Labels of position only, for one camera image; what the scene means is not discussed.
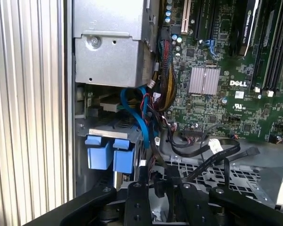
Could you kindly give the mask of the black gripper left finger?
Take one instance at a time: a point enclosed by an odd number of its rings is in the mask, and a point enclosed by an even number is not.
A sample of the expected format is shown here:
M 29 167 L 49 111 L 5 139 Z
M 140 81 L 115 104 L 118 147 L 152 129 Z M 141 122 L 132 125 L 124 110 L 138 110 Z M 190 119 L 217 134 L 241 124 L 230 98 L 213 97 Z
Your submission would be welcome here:
M 98 186 L 73 200 L 26 223 L 27 226 L 87 226 L 100 219 L 100 213 L 112 204 L 125 207 L 124 226 L 149 226 L 150 203 L 145 183 L 130 183 L 126 197 L 118 201 L 113 186 Z

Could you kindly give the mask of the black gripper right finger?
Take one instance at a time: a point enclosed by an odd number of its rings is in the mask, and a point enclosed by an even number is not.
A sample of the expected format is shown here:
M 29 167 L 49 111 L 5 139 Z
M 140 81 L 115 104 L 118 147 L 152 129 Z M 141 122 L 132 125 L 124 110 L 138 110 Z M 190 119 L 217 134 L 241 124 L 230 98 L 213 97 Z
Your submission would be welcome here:
M 244 226 L 283 226 L 283 213 L 250 199 L 226 187 L 214 187 L 209 200 L 199 196 L 197 188 L 189 183 L 179 185 L 183 209 L 191 226 L 217 226 L 218 222 L 209 204 L 216 204 Z

